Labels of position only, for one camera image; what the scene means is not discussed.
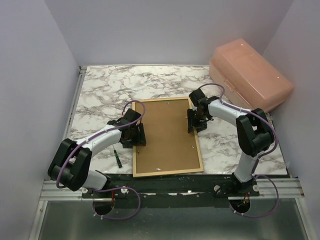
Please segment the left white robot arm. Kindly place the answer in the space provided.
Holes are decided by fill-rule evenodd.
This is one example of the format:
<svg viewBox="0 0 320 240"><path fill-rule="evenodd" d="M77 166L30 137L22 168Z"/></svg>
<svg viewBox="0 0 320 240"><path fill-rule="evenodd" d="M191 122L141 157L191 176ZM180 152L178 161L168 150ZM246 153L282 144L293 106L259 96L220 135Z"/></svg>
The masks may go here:
<svg viewBox="0 0 320 240"><path fill-rule="evenodd" d="M92 158L105 148L121 143L123 148L145 146L146 136L141 122L142 116L123 116L110 120L98 132L87 137L64 139L47 170L48 176L56 181L59 189L77 191L80 188L93 190L99 197L110 194L108 177L96 170L90 170Z"/></svg>

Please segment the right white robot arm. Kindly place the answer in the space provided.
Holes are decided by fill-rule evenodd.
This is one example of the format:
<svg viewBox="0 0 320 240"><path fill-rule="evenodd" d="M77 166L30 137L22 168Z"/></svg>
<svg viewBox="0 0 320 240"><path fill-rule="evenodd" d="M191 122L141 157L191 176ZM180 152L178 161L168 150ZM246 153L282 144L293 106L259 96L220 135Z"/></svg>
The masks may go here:
<svg viewBox="0 0 320 240"><path fill-rule="evenodd" d="M207 97L198 88L189 94L194 108L187 110L188 129L201 132L207 129L207 122L213 118L222 119L236 127L238 145L242 151L236 170L229 178L214 184L216 196L241 196L254 184L254 172L259 157L275 141L272 128L268 124L265 112L228 106L217 96Z"/></svg>

